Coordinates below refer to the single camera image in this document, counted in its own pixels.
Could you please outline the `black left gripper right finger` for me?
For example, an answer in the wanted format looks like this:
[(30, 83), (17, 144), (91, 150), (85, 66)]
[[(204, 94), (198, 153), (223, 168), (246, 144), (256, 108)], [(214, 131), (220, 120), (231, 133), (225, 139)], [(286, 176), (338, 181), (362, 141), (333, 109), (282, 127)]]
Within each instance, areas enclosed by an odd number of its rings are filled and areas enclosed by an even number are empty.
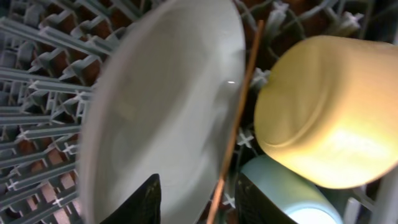
[(235, 206), (239, 224), (297, 224), (242, 173), (235, 182)]

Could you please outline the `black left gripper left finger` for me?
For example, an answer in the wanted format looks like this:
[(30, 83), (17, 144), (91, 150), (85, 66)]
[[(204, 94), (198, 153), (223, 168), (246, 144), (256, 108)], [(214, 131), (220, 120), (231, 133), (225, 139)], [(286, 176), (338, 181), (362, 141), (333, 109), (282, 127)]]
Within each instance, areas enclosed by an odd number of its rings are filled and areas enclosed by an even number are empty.
[(160, 175), (152, 174), (101, 224), (160, 224)]

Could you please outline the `wooden chopstick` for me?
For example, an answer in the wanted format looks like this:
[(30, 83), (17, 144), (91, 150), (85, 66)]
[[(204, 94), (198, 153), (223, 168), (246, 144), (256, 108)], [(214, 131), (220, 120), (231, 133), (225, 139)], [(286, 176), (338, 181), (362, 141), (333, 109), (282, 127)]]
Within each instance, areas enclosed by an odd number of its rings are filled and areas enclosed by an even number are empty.
[(248, 95), (248, 91), (249, 91), (250, 82), (252, 80), (252, 75), (253, 75), (253, 72), (255, 69), (257, 53), (259, 50), (259, 46), (261, 43), (261, 37), (262, 37), (262, 33), (264, 31), (264, 26), (265, 26), (264, 24), (265, 24), (264, 20), (259, 20), (257, 23), (257, 31), (255, 32), (255, 35), (254, 35), (252, 49), (249, 54), (248, 63), (246, 65), (244, 80), (243, 80), (241, 92), (239, 95), (238, 107), (237, 107), (236, 114), (235, 114), (234, 120), (233, 120), (234, 121), (233, 128), (232, 128), (231, 133), (229, 134), (228, 145), (225, 150), (223, 163), (222, 163), (220, 174), (218, 177), (218, 182), (217, 182), (214, 194), (213, 194), (213, 198), (212, 198), (211, 206), (209, 209), (208, 217), (206, 220), (206, 224), (214, 224), (216, 214), (218, 211), (218, 207), (219, 207), (219, 204), (222, 199), (223, 189), (224, 189), (224, 185), (226, 182), (226, 176), (229, 171), (231, 159), (233, 156), (234, 146), (236, 144), (236, 135), (239, 130), (239, 124), (241, 122), (241, 117), (244, 112), (244, 107), (246, 104), (246, 99), (247, 99), (247, 95)]

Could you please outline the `light blue plastic cup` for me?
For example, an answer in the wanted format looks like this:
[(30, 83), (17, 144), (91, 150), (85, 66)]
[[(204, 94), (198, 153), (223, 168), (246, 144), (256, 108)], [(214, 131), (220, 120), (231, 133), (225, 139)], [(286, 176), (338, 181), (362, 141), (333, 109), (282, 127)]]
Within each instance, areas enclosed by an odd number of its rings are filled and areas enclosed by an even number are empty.
[(313, 183), (267, 155), (251, 159), (241, 172), (293, 221), (343, 223), (340, 214)]

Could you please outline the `grey round plate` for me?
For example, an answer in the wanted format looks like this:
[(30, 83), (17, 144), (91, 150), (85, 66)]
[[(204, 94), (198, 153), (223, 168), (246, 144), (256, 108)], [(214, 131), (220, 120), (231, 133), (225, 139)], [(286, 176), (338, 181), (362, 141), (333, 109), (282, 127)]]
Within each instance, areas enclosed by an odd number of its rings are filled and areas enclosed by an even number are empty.
[(79, 199), (100, 223), (151, 175), (160, 222), (195, 223), (217, 183), (245, 71), (230, 0), (166, 1), (107, 61), (82, 127)]

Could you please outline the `yellow plastic bowl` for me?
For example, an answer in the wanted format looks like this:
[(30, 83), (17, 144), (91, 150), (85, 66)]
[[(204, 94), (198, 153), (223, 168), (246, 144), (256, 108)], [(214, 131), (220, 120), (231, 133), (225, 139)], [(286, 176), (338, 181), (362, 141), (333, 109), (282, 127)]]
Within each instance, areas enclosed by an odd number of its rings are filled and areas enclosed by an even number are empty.
[(370, 183), (397, 166), (397, 46), (318, 35), (288, 49), (254, 110), (273, 160), (329, 189)]

